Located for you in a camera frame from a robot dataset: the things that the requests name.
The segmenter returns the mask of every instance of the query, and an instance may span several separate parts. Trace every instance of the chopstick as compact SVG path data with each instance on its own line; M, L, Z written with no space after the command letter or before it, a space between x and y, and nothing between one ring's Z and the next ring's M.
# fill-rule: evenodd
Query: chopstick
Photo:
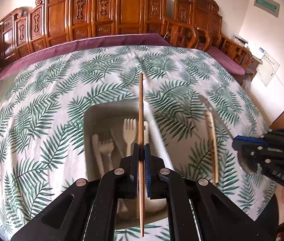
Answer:
M144 153L144 112L143 112L143 73L139 76L139 153ZM139 209L141 237L144 237L144 216L145 216L145 167L144 160L139 160Z
M215 134L215 126L214 126L214 118L210 111L207 111L209 116L208 129L210 130L210 138L213 140L213 155L211 153L211 160L212 160L212 178L213 178L213 185L219 182L219 169L218 169L218 146L217 146L217 136Z

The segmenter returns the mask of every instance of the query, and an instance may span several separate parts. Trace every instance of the purple fabric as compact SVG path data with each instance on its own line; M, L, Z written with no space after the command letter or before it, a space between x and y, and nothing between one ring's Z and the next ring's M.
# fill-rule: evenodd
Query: purple fabric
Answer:
M200 43L199 48L202 48L204 44ZM226 69L231 74L237 74L237 75L244 75L246 72L242 67L232 61L226 54L221 52L218 48L211 46L208 51L208 54L210 54L218 63L222 65L224 69Z
M0 71L0 80L8 77L14 72L20 71L28 65L51 57L68 54L74 51L120 45L171 46L158 33L113 35L76 40L49 47L8 64Z

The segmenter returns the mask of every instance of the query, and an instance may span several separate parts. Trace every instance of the green leaf pattern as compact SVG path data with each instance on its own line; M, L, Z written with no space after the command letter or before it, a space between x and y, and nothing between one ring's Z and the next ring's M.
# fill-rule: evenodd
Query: green leaf pattern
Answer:
M93 105L145 100L182 176L211 179L211 146L198 95L206 96L234 135L267 129L232 76L209 54L165 46L116 46L58 55L25 67L0 104L0 236L12 235L77 178L87 178L84 112ZM275 191L260 174L245 175L224 128L215 122L218 188L256 219ZM139 239L139 227L116 230L115 241ZM152 240L170 239L168 221L146 225Z

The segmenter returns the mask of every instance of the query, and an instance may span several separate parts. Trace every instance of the white wire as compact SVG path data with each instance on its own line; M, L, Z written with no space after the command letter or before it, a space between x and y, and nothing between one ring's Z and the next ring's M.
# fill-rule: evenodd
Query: white wire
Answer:
M274 68L272 67L272 64L269 63L269 65L271 66L271 68L273 69L274 71L274 75L278 78L279 82L282 84L282 86L284 87L284 84L282 83L282 81L279 79L279 77L277 76L277 73L276 71L274 70Z

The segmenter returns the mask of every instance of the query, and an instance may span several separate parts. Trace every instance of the metal rivet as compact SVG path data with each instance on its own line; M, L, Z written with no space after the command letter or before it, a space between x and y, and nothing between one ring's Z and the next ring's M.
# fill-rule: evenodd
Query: metal rivet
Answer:
M124 173L124 169L117 168L116 170L114 170L114 173L117 174L117 175L122 175Z
M78 180L76 180L76 185L79 186L79 187L85 186L86 185L86 180L83 179L83 178L78 179Z
M200 184L201 186L206 186L208 183L209 183L208 180L205 179L205 178L200 178L200 179L199 179L199 184Z
M167 174L170 174L170 170L167 169L167 168L162 168L162 169L160 169L160 173L162 175L167 175Z

